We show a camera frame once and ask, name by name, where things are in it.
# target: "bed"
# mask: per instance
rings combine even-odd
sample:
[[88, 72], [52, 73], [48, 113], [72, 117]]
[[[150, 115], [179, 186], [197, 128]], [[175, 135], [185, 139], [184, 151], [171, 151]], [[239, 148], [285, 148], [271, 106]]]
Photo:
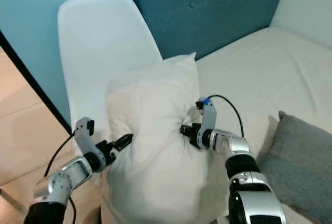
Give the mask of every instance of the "bed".
[[[83, 9], [89, 14], [81, 14]], [[89, 28], [82, 28], [87, 22]], [[96, 43], [94, 37], [100, 33], [103, 41]], [[119, 73], [160, 62], [155, 40], [131, 0], [65, 3], [59, 11], [59, 40], [72, 123], [89, 115], [96, 121], [99, 137], [107, 138], [109, 130], [103, 107], [107, 81]], [[252, 152], [259, 159], [271, 146], [280, 109], [332, 132], [329, 115], [332, 111], [331, 57], [332, 51], [320, 45], [282, 29], [267, 27], [197, 61], [201, 94], [219, 93], [234, 102], [243, 118]], [[215, 104], [217, 127], [239, 133], [232, 110], [218, 100]], [[197, 223], [206, 220], [207, 215], [217, 217], [227, 213], [227, 181], [220, 163], [220, 158], [213, 159], [207, 183], [218, 184], [221, 190], [206, 192], [202, 197], [203, 204], [213, 207], [209, 213], [198, 216]], [[112, 220], [108, 192], [103, 183], [104, 223]], [[287, 206], [285, 211], [289, 223], [310, 223]]]

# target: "chair backrest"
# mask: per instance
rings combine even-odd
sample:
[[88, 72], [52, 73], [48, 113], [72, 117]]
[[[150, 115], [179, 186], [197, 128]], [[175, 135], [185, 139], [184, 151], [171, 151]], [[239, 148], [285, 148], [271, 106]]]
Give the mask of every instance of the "chair backrest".
[[110, 79], [162, 61], [132, 0], [68, 0], [58, 13], [61, 63], [72, 129], [86, 116], [108, 139], [105, 94]]

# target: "upholstered headboard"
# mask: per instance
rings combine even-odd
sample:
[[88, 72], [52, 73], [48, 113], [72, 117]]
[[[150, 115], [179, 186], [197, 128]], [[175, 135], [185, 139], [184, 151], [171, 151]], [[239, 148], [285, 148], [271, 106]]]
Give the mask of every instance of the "upholstered headboard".
[[134, 0], [163, 58], [201, 58], [268, 27], [279, 0]]

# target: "white mattress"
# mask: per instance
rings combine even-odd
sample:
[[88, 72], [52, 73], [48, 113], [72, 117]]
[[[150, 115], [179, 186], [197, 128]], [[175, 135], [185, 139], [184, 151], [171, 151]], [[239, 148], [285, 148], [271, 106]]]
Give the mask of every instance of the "white mattress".
[[[279, 110], [332, 132], [329, 49], [269, 27], [213, 52], [199, 60], [197, 66], [201, 94], [221, 94], [235, 104], [255, 156], [260, 157], [270, 148]], [[221, 99], [214, 103], [217, 128], [240, 134], [231, 107]], [[218, 170], [220, 163], [212, 162], [210, 185], [226, 184], [225, 177], [215, 175]], [[217, 202], [217, 197], [207, 192], [204, 202]], [[219, 207], [226, 210], [226, 204]], [[304, 223], [290, 208], [286, 212], [291, 223]]]

